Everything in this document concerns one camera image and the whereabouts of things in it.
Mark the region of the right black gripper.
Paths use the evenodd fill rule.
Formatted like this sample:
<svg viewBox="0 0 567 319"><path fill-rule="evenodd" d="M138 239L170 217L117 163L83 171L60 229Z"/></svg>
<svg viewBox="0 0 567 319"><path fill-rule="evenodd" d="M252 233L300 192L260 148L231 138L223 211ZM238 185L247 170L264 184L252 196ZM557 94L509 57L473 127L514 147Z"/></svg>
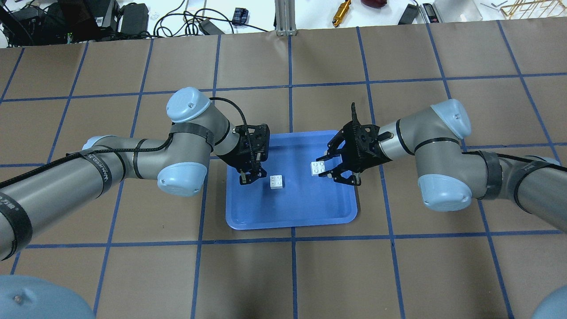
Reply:
<svg viewBox="0 0 567 319"><path fill-rule="evenodd" d="M382 164L382 151L379 147L379 127L372 124L347 123L327 143L327 150L317 162L340 158L342 163L333 169L320 172L319 177L327 177L334 183L360 186L360 172Z"/></svg>

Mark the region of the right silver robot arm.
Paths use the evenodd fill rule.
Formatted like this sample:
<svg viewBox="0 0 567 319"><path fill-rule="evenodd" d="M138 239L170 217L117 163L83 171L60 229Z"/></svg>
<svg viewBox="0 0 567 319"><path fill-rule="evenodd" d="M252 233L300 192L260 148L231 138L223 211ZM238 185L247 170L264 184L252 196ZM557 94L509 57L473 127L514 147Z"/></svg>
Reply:
<svg viewBox="0 0 567 319"><path fill-rule="evenodd" d="M352 106L352 119L328 142L321 171L336 183L360 186L360 174L409 154L415 157L418 186L427 208L439 212L467 208L475 200L506 198L521 210L566 231L566 168L551 158L514 157L483 151L463 152L471 132L466 110L450 99L379 127L362 125Z"/></svg>

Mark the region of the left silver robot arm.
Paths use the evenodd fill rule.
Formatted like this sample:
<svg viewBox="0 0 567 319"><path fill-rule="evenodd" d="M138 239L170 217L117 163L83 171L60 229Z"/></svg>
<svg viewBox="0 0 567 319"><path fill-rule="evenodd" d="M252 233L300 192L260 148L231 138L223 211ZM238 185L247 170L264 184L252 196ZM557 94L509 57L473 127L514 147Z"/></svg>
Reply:
<svg viewBox="0 0 567 319"><path fill-rule="evenodd" d="M235 126L215 101L232 104L194 87L179 89L166 105L171 126L165 140L95 136L81 151L2 182L1 259L124 179L156 180L162 192L192 197L205 183L211 154L235 168L242 185L265 178L268 125Z"/></svg>

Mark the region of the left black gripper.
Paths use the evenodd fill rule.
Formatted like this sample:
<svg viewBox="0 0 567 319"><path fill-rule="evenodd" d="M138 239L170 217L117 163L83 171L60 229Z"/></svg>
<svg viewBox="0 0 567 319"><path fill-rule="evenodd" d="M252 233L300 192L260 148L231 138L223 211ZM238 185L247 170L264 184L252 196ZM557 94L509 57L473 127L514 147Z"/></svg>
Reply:
<svg viewBox="0 0 567 319"><path fill-rule="evenodd" d="M267 124L230 125L214 154L240 174L241 185L249 184L267 177L262 163L268 159L270 137Z"/></svg>

